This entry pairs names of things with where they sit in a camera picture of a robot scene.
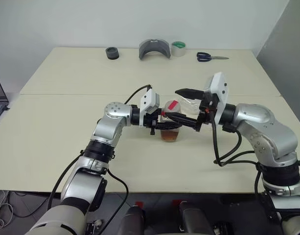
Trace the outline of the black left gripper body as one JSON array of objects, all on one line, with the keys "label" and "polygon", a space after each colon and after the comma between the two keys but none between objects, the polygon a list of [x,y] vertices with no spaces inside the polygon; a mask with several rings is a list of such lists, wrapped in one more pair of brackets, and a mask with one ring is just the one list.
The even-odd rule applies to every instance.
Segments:
[{"label": "black left gripper body", "polygon": [[161,115],[162,110],[157,109],[153,113],[147,113],[143,117],[143,126],[150,129],[150,135],[155,135],[155,130],[162,130],[164,124],[159,122],[159,116]]}]

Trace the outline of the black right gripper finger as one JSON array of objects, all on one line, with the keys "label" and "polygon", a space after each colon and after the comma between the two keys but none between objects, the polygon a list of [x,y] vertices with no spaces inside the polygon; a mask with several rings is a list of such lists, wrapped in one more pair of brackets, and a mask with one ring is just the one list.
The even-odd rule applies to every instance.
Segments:
[{"label": "black right gripper finger", "polygon": [[168,113],[168,118],[179,125],[184,125],[196,129],[197,120],[194,118],[187,117],[181,113]]},{"label": "black right gripper finger", "polygon": [[188,88],[176,90],[175,93],[186,99],[202,99],[204,95],[203,91]]}]

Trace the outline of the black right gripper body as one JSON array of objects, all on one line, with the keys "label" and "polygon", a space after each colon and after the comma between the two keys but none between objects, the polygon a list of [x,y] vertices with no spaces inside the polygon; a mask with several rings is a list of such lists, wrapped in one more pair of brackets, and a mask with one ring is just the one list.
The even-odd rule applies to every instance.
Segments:
[{"label": "black right gripper body", "polygon": [[214,120],[217,111],[218,96],[208,91],[198,91],[196,99],[201,101],[195,125],[195,130],[199,132],[202,124],[210,124]]}]

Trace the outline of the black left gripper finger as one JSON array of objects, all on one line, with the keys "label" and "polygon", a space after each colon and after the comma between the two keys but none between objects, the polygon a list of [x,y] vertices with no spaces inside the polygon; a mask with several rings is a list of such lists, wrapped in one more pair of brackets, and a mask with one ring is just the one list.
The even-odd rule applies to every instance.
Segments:
[{"label": "black left gripper finger", "polygon": [[173,129],[178,129],[180,127],[182,127],[181,124],[173,122],[173,121],[158,122],[155,125],[155,129],[157,129],[157,130],[173,130]]}]

